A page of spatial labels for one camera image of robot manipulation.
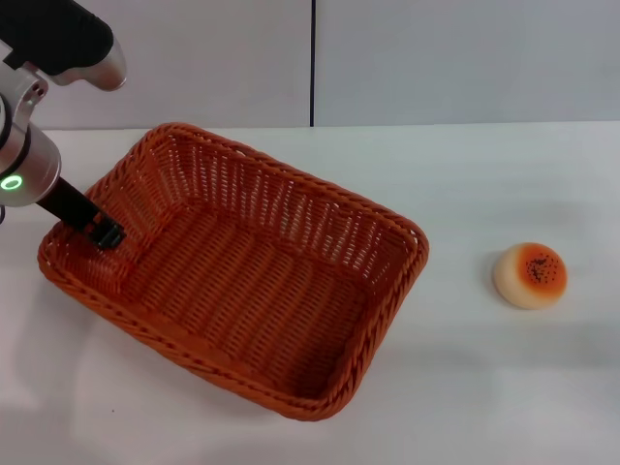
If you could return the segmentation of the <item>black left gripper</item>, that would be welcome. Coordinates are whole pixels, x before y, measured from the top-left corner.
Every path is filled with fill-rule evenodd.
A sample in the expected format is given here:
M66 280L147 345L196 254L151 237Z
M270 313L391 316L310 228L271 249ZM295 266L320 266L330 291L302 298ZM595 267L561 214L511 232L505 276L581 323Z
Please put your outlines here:
M125 238L124 228L68 181L59 177L37 205L81 233L101 250L116 248Z

